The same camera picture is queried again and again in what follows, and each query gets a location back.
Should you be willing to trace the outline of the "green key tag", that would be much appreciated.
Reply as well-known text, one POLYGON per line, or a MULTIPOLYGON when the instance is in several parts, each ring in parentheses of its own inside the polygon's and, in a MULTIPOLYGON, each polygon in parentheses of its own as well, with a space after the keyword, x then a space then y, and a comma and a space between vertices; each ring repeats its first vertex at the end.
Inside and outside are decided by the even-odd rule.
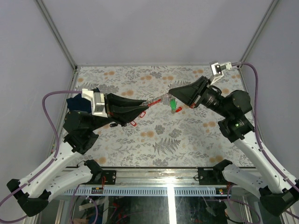
POLYGON ((171 107, 171 113, 175 114, 177 109, 177 103, 174 98, 170 100, 170 107, 171 107))

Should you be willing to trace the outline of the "red handled metal keyring holder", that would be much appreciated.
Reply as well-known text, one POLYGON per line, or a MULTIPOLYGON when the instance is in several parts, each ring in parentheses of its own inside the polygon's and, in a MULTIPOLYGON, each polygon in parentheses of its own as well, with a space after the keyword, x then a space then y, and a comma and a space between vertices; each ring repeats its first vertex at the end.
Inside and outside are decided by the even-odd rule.
POLYGON ((156 98, 154 97, 150 97, 148 100, 146 100, 145 102, 142 103, 142 105, 144 106, 148 106, 148 107, 151 107, 153 105, 156 105, 158 103, 161 103, 165 100, 171 100, 171 94, 169 93, 166 93, 166 94, 163 94, 161 96, 158 96, 156 98))

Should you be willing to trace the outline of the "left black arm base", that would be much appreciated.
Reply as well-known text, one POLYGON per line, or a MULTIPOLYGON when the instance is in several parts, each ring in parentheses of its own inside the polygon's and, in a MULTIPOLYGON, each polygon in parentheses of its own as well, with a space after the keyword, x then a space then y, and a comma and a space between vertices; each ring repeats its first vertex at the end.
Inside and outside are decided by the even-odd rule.
POLYGON ((116 183, 116 170, 103 170, 100 174, 97 174, 92 181, 94 184, 100 185, 115 185, 116 183))

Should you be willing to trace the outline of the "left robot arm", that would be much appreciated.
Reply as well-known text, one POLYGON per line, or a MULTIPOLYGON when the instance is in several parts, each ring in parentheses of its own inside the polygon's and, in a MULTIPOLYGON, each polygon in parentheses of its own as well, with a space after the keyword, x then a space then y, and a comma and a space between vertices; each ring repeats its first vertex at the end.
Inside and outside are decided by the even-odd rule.
POLYGON ((93 159, 86 160, 64 177, 58 174, 67 164, 83 156, 98 139, 95 130, 116 123, 126 126, 148 109, 146 100, 103 94, 97 90, 74 91, 75 99, 84 99, 89 110, 70 109, 64 119, 67 132, 63 142, 34 171, 21 179, 11 179, 7 188, 26 216, 33 217, 43 211, 55 197, 75 185, 102 183, 103 169, 93 159))

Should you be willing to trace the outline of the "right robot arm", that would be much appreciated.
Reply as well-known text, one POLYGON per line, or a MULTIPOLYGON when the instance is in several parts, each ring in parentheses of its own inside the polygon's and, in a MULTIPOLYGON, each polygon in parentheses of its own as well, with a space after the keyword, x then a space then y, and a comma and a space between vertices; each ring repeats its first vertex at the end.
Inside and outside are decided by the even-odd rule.
POLYGON ((252 110, 249 94, 236 90, 222 96, 206 77, 185 86, 172 88, 169 94, 194 109, 203 105, 224 117, 218 125, 222 135, 238 147, 260 173, 257 177, 224 160, 214 166, 218 184, 234 183, 255 195, 272 215, 280 216, 299 200, 299 181, 289 173, 260 141, 246 114, 252 110))

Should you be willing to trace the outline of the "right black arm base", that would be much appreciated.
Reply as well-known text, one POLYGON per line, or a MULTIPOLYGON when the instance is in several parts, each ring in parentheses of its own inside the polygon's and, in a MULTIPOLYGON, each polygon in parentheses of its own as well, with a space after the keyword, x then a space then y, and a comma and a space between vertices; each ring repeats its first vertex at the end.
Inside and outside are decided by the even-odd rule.
POLYGON ((228 185, 220 170, 214 168, 198 168, 200 185, 228 185))

